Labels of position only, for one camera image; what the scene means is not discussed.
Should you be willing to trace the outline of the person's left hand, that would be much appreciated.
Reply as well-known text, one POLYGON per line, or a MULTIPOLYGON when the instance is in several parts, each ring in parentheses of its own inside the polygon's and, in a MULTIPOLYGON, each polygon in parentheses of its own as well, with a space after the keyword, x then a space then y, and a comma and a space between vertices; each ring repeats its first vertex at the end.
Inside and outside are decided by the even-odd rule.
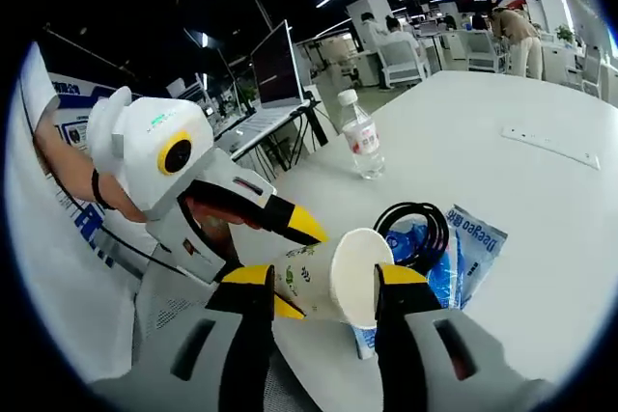
POLYGON ((185 203, 193 218, 200 224, 202 231, 215 245, 217 254, 225 260, 238 261, 239 255, 232 239, 230 226, 244 225, 252 229, 258 229, 258 226, 247 218, 237 216, 225 209, 196 202, 190 197, 185 199, 185 203))

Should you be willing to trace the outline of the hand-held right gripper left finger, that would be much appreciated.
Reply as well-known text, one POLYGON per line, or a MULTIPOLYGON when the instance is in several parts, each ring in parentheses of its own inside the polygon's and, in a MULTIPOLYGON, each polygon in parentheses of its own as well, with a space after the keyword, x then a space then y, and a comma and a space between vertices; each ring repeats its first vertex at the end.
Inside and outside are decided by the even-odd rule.
POLYGON ((128 373, 92 389, 115 411, 261 411, 273 319, 273 266, 237 268, 152 333, 128 373))

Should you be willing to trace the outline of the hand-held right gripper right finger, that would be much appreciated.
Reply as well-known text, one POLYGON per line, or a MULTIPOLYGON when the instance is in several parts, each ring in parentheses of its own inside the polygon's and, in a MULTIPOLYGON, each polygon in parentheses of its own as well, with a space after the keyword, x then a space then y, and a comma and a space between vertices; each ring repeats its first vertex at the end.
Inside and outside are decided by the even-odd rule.
POLYGON ((376 353, 386 411, 534 411, 554 387, 512 369, 499 340, 441 307, 413 269, 375 267, 376 353))

